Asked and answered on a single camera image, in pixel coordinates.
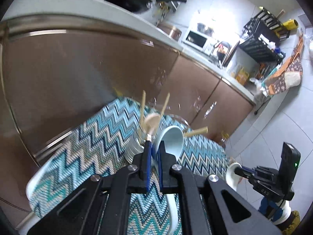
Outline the right blue white gloved hand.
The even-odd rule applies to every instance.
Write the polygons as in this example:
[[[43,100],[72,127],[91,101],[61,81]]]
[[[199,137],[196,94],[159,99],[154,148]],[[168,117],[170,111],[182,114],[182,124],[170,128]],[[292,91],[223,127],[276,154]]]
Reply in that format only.
[[[258,211],[274,225],[279,225],[285,222],[292,212],[289,201],[281,200],[275,203],[265,197],[261,200]]]

